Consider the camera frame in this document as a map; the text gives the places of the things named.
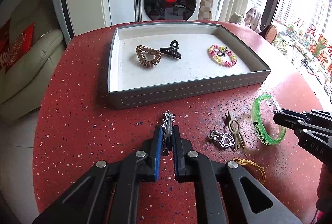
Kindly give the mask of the white cloth on chair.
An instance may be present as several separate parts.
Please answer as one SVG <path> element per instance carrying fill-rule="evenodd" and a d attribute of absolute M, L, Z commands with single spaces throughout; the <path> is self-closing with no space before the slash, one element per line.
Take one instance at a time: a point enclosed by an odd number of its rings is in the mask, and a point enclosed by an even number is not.
<path fill-rule="evenodd" d="M 251 30 L 255 31 L 256 33 L 259 33 L 261 30 L 261 18 L 262 14 L 257 10 L 256 7 L 252 7 L 244 17 L 245 25 Z"/>

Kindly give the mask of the red embroidered cushion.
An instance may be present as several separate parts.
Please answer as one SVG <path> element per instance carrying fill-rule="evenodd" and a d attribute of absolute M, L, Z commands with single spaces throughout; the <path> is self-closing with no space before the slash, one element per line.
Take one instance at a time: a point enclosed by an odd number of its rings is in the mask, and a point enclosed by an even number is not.
<path fill-rule="evenodd" d="M 33 45 L 35 23 L 31 23 L 12 43 L 9 41 L 10 20 L 1 27 L 1 69 L 9 69 L 25 55 Z"/>

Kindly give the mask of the checkered rolled mat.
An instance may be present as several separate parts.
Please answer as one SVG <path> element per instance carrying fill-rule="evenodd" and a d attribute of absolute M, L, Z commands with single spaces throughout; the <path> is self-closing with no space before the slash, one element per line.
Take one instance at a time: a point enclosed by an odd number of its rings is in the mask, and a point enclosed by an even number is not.
<path fill-rule="evenodd" d="M 212 20 L 213 0 L 201 0 L 198 20 Z"/>

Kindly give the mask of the beige duckbill hair clip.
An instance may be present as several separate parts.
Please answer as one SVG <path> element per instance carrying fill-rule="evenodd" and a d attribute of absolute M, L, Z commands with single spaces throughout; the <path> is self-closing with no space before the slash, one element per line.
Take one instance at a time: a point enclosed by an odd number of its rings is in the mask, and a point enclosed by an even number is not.
<path fill-rule="evenodd" d="M 240 124 L 231 111 L 228 111 L 226 114 L 226 125 L 228 126 L 229 132 L 235 143 L 233 146 L 231 146 L 232 151 L 235 152 L 241 148 L 244 149 L 246 145 L 241 133 Z"/>

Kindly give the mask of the black claw hair clip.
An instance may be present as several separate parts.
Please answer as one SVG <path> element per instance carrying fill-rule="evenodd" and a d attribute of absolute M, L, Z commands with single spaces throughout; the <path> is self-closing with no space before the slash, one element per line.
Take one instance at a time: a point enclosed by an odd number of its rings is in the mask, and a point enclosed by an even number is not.
<path fill-rule="evenodd" d="M 171 44 L 169 45 L 169 47 L 159 49 L 159 51 L 163 54 L 172 56 L 177 59 L 181 59 L 182 55 L 179 53 L 178 50 L 179 50 L 179 44 L 178 44 L 177 40 L 171 41 Z"/>

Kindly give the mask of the brown wooden chair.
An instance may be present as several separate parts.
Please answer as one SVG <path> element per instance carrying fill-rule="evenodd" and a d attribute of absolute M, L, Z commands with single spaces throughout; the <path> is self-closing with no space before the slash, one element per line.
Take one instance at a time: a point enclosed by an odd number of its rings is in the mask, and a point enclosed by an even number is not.
<path fill-rule="evenodd" d="M 259 35 L 270 44 L 273 44 L 273 41 L 277 36 L 277 28 L 272 24 L 268 25 L 259 33 Z"/>

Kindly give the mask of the grey jewelry tray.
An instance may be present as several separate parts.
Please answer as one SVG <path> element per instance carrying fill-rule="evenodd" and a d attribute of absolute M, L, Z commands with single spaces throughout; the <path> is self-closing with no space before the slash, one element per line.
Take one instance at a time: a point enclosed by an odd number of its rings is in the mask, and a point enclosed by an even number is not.
<path fill-rule="evenodd" d="M 145 106 L 259 84 L 270 67 L 254 52 L 259 35 L 236 24 L 148 22 L 116 27 L 110 45 L 107 89 L 116 109 Z M 181 59 L 163 55 L 144 67 L 137 46 L 168 47 L 177 40 Z"/>

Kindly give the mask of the cream leather sofa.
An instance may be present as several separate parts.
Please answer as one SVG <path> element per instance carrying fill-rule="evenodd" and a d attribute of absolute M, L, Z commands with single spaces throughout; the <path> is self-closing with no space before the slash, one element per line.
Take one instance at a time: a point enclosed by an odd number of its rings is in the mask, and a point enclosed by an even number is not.
<path fill-rule="evenodd" d="M 5 67 L 1 58 L 1 120 L 16 120 L 40 107 L 54 70 L 65 51 L 52 0 L 22 0 L 9 19 L 9 43 L 32 25 L 32 46 Z"/>

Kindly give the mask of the silver star hair clip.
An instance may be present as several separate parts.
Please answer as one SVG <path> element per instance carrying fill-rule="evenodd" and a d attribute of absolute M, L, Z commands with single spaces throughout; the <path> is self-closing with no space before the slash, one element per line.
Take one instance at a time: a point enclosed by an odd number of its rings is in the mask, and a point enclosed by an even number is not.
<path fill-rule="evenodd" d="M 163 113 L 162 119 L 163 141 L 162 141 L 162 156 L 168 156 L 169 152 L 173 150 L 173 123 L 175 115 L 170 111 Z"/>

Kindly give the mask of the silver heart brooch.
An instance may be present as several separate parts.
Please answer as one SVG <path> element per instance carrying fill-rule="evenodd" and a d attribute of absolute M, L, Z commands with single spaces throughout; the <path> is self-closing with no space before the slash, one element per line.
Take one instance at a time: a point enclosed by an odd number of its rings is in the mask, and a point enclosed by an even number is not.
<path fill-rule="evenodd" d="M 235 145 L 235 140 L 229 133 L 221 134 L 217 130 L 212 130 L 209 134 L 209 140 L 221 148 L 226 149 Z"/>

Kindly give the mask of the green glitter bangle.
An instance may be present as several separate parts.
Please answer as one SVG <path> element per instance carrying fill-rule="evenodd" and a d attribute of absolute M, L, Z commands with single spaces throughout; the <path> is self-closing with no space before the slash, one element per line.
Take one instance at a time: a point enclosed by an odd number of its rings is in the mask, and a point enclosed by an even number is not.
<path fill-rule="evenodd" d="M 258 139 L 265 145 L 268 146 L 276 145 L 283 140 L 286 134 L 286 128 L 283 126 L 279 126 L 277 138 L 274 139 L 270 137 L 265 127 L 263 126 L 261 118 L 262 102 L 265 102 L 267 104 L 273 115 L 276 114 L 277 112 L 282 112 L 282 108 L 279 105 L 278 101 L 275 99 L 275 97 L 270 94 L 262 94 L 261 96 L 259 96 L 254 100 L 251 106 L 251 121 L 253 123 Z"/>

